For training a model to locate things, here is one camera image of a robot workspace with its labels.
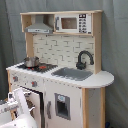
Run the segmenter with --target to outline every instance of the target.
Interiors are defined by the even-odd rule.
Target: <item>toy kitchen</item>
[[[7,68],[9,90],[30,92],[39,128],[105,127],[105,87],[114,76],[101,70],[101,16],[102,10],[21,13],[26,61],[36,58],[37,65]]]

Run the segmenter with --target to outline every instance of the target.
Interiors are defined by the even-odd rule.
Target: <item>gray curtain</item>
[[[0,0],[0,99],[7,98],[8,78],[6,67],[13,65],[12,42],[4,0]]]
[[[6,5],[15,63],[21,62],[26,56],[19,13],[100,9],[104,11],[102,16],[102,69],[115,76],[115,82],[106,88],[106,121],[111,122],[114,128],[127,128],[128,0],[6,0]]]

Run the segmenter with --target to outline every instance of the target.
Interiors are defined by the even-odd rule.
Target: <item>sink basin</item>
[[[71,80],[82,81],[91,76],[93,73],[90,71],[83,71],[73,68],[61,68],[52,73],[53,76],[64,77]]]

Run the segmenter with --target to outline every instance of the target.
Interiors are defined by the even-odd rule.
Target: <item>stovetop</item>
[[[44,73],[44,72],[49,71],[49,70],[51,70],[55,67],[57,67],[57,65],[40,63],[39,66],[36,66],[36,67],[33,67],[33,68],[26,67],[24,64],[22,64],[20,66],[17,66],[16,68],[21,68],[21,69],[28,70],[28,71],[33,71],[33,72]]]

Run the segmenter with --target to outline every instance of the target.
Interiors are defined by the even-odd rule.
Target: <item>tile backsplash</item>
[[[81,51],[87,50],[94,55],[94,38],[37,34],[33,36],[33,47],[40,62],[76,67]],[[94,70],[87,55],[83,54],[81,60],[86,62],[86,69]]]

